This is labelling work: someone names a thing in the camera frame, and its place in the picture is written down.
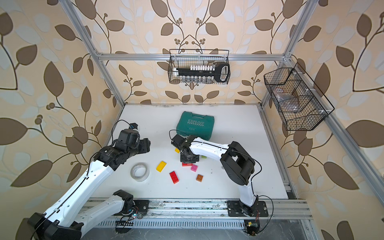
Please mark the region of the pink lego brick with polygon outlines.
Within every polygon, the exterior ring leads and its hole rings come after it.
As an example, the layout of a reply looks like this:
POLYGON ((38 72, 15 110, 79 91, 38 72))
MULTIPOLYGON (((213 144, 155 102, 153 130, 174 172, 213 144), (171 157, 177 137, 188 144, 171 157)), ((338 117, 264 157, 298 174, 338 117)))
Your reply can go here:
POLYGON ((191 166, 191 170, 192 170, 193 172, 196 172, 197 169, 198 169, 198 166, 197 166, 197 165, 192 165, 192 166, 191 166))

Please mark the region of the orange lego brick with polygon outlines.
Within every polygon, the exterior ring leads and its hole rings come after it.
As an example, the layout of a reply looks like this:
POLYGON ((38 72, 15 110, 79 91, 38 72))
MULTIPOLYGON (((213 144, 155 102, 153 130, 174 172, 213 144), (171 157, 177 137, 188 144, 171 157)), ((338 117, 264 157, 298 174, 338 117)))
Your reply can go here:
POLYGON ((198 182, 201 183, 201 182, 203 181, 203 177, 204 177, 204 176, 198 174, 197 177, 196 177, 196 181, 198 181, 198 182))

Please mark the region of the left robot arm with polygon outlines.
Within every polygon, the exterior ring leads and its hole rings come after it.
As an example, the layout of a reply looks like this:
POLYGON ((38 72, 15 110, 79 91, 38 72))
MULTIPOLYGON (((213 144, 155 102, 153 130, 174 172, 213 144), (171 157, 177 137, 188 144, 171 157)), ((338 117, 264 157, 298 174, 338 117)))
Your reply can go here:
POLYGON ((43 214, 34 213, 27 221, 30 240, 79 240, 105 219, 121 214, 133 220, 139 213, 132 194, 118 190, 87 211, 81 209, 99 186, 129 158, 150 151, 149 139, 135 129, 122 130, 110 146, 92 155, 88 169, 74 185, 43 214))

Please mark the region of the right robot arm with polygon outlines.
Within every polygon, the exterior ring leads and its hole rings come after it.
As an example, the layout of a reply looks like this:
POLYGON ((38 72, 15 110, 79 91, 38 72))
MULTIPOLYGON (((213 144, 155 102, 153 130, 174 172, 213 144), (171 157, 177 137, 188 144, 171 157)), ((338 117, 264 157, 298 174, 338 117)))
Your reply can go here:
POLYGON ((180 151, 182 163, 194 164, 201 156, 219 161, 227 176, 239 185, 240 202, 249 208, 256 203, 258 196, 253 189, 253 177, 260 174, 263 167, 240 143, 217 144, 200 137, 185 138, 177 134, 171 139, 171 144, 180 151))

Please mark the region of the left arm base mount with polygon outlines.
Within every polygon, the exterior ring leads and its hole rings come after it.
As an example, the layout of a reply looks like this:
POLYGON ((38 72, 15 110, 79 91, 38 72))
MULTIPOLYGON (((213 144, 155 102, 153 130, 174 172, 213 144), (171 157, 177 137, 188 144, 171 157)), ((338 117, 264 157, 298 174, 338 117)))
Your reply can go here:
POLYGON ((149 200, 132 200, 127 204, 124 203, 123 209, 114 216, 141 218, 148 213, 149 203, 149 200))

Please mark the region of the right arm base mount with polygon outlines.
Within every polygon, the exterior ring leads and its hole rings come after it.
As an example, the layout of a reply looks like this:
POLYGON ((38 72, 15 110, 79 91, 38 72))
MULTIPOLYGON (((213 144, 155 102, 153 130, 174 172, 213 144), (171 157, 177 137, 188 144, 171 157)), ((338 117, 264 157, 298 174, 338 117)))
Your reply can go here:
POLYGON ((229 217, 268 217, 268 208, 266 202, 256 200, 249 207, 240 200, 226 201, 229 217))

